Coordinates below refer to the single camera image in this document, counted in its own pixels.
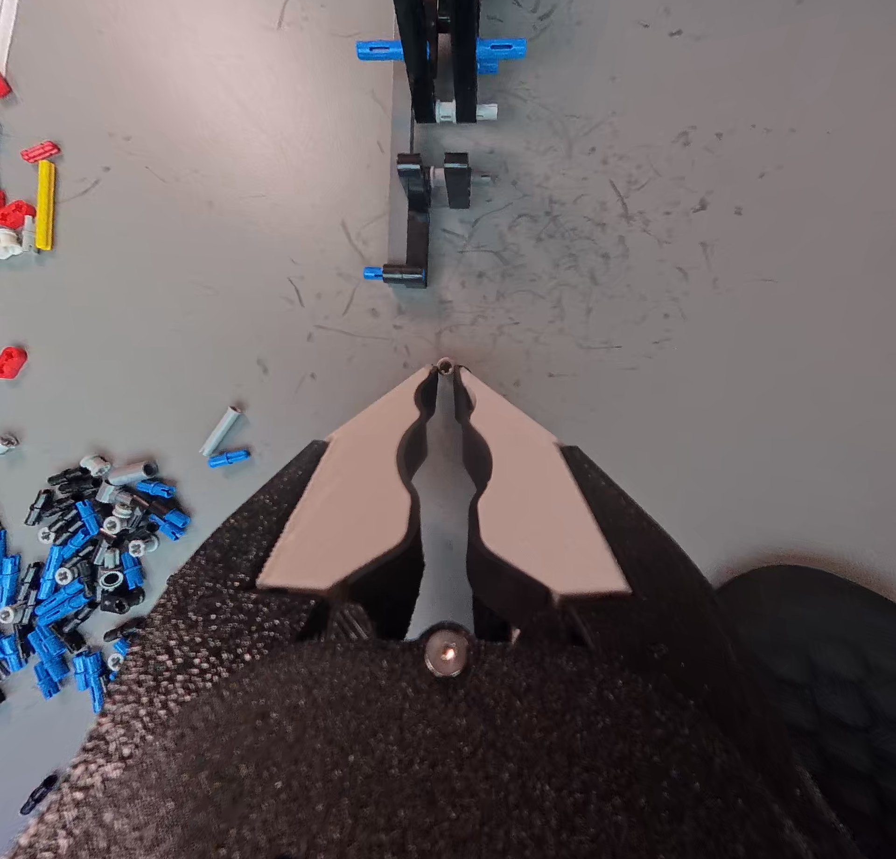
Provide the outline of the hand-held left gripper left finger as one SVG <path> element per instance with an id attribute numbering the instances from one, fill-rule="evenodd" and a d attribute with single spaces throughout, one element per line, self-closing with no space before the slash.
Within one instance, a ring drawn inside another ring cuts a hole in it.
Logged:
<path id="1" fill-rule="evenodd" d="M 255 584 L 359 606 L 375 637 L 404 639 L 425 569 L 420 496 L 440 372 L 421 368 L 325 441 Z"/>

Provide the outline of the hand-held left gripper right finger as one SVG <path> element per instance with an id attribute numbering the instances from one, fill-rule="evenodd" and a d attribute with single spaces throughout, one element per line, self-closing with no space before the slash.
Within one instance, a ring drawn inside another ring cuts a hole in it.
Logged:
<path id="1" fill-rule="evenodd" d="M 565 445 L 468 368 L 454 368 L 453 378 L 475 489 L 466 574 L 476 636 L 509 641 L 543 613 L 632 596 Z"/>

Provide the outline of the black technic model assembly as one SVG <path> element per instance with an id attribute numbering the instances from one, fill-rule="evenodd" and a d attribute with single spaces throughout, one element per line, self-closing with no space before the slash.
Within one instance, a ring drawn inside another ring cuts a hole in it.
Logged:
<path id="1" fill-rule="evenodd" d="M 395 172 L 408 204 L 406 256 L 401 263 L 365 267 L 365 281 L 426 289 L 434 190 L 442 189 L 452 210 L 467 210 L 474 170 L 469 154 L 446 152 L 442 165 L 428 166 L 414 150 L 416 126 L 494 123 L 497 104 L 478 99 L 481 76 L 500 63 L 525 58 L 523 37 L 484 37 L 482 0 L 392 0 L 397 37 L 356 43 L 362 62 L 400 63 L 409 87 L 409 149 L 398 153 Z"/>

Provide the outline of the light grey tube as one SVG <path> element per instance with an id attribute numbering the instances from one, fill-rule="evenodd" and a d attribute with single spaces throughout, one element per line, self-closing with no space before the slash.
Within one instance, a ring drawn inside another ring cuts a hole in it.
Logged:
<path id="1" fill-rule="evenodd" d="M 229 405 L 218 423 L 211 429 L 201 447 L 200 453 L 204 458 L 210 458 L 217 451 L 227 435 L 243 416 L 241 408 Z"/>

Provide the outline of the pile of blue black pins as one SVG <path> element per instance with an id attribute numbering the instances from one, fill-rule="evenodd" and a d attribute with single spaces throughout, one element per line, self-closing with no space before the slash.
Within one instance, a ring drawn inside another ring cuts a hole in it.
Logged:
<path id="1" fill-rule="evenodd" d="M 115 464 L 93 454 L 49 476 L 23 521 L 43 555 L 24 564 L 2 529 L 2 681 L 31 667 L 43 699 L 71 684 L 99 713 L 130 634 L 106 635 L 115 644 L 107 653 L 84 627 L 96 613 L 128 617 L 140 607 L 144 559 L 179 541 L 191 522 L 155 461 Z"/>

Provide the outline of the black technic pin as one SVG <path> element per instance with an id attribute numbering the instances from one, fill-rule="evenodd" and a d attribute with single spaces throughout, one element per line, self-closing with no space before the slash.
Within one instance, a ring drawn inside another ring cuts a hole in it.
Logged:
<path id="1" fill-rule="evenodd" d="M 34 812 L 40 804 L 42 804 L 48 796 L 53 792 L 59 782 L 59 775 L 52 773 L 44 777 L 38 786 L 36 786 L 28 795 L 25 802 L 19 810 L 22 817 L 29 816 Z"/>

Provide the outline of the yellow technic axle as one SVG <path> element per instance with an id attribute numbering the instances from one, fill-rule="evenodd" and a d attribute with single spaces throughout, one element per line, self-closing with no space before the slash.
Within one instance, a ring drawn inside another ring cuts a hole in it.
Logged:
<path id="1" fill-rule="evenodd" d="M 56 165 L 43 159 L 38 163 L 38 189 L 35 216 L 35 245 L 39 251 L 51 251 L 54 242 L 56 202 Z"/>

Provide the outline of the pile of red white pieces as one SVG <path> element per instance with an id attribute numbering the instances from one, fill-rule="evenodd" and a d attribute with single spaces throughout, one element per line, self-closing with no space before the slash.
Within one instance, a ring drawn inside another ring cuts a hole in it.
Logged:
<path id="1" fill-rule="evenodd" d="M 1 259 L 6 260 L 21 254 L 21 231 L 27 217 L 34 217 L 36 210 L 25 201 L 6 200 L 6 193 L 1 191 Z"/>

